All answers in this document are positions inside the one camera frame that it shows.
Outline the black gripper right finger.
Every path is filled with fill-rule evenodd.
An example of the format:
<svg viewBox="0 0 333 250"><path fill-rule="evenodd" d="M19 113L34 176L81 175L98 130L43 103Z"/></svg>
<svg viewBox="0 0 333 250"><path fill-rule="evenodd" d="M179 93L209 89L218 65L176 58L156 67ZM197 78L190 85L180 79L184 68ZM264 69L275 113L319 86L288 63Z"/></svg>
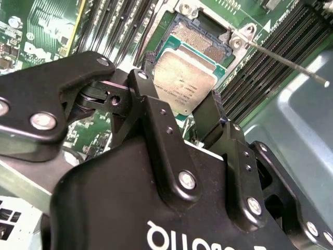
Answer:
<svg viewBox="0 0 333 250"><path fill-rule="evenodd" d="M230 121L220 94L210 91L194 110L197 137L226 165L226 211L265 249L332 249L332 231L272 150L248 143Z"/></svg>

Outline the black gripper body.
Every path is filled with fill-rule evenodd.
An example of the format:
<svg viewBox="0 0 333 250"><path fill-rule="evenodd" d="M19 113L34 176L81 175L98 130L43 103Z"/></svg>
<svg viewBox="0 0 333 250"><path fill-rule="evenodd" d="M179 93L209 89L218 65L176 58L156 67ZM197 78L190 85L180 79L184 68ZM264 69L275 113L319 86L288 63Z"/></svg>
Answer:
<svg viewBox="0 0 333 250"><path fill-rule="evenodd" d="M50 203L51 249L293 249L273 219L244 232L225 209L225 164L189 146L203 196L180 214L160 198L145 141L71 169Z"/></svg>

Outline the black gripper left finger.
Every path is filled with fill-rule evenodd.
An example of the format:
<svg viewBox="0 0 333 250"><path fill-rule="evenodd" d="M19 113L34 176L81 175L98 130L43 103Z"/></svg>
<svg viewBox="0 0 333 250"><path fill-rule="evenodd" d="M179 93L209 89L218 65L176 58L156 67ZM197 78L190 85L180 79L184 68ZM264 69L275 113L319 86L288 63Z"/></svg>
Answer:
<svg viewBox="0 0 333 250"><path fill-rule="evenodd" d="M131 185L140 168L152 169L162 200L176 210L195 204L202 195L199 179L193 187L179 180L182 171L196 175L168 103L158 98L150 76L134 69L121 84L109 81L113 63L96 52L84 52L53 62L1 76L1 101L8 110L1 113L1 184L10 192L47 211L46 199L61 177L72 169L61 148L68 126L87 117L92 108L79 106L77 97L89 84L118 96L106 107L116 115L111 150L77 167L89 177L97 172Z"/></svg>

